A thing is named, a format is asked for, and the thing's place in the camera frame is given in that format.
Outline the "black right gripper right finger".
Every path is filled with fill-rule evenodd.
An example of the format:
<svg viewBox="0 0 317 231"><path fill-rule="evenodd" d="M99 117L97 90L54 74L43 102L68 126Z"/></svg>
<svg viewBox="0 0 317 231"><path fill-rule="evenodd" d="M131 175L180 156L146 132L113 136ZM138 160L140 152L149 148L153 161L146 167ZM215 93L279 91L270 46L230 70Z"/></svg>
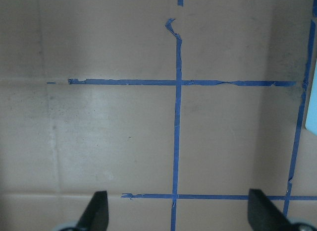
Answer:
<svg viewBox="0 0 317 231"><path fill-rule="evenodd" d="M260 189L249 189L248 223L254 231L292 230L292 224Z"/></svg>

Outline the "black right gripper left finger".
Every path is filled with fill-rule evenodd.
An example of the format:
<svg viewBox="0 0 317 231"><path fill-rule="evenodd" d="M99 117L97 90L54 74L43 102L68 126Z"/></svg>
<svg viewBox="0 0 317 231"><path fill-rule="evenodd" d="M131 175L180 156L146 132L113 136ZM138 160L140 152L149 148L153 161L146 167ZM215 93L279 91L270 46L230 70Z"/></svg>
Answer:
<svg viewBox="0 0 317 231"><path fill-rule="evenodd" d="M80 231L106 231L109 224L107 191L94 193L76 224Z"/></svg>

